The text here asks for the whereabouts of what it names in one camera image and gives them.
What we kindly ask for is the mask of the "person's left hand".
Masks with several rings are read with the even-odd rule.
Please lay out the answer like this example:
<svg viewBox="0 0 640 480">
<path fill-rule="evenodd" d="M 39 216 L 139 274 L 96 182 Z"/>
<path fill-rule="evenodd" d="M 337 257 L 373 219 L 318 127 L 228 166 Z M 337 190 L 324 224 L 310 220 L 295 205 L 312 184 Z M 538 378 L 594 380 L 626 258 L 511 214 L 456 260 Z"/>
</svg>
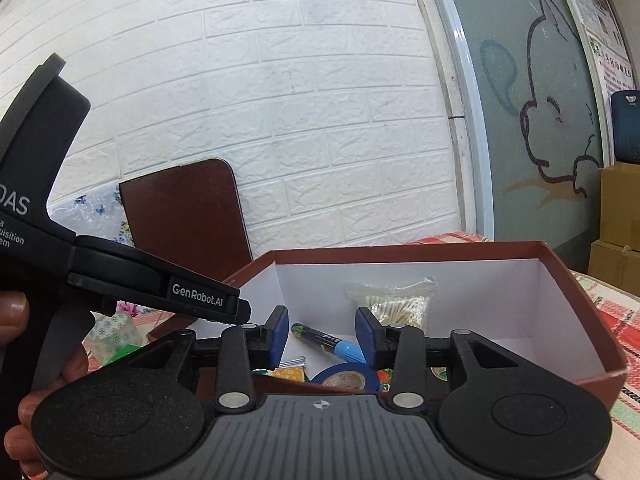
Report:
<svg viewBox="0 0 640 480">
<path fill-rule="evenodd" d="M 52 391 L 88 373 L 88 356 L 80 339 L 58 342 L 56 374 L 35 388 L 32 383 L 50 322 L 32 322 L 27 297 L 1 294 L 1 477 L 19 479 L 42 474 L 44 466 L 32 438 L 32 415 Z"/>
</svg>

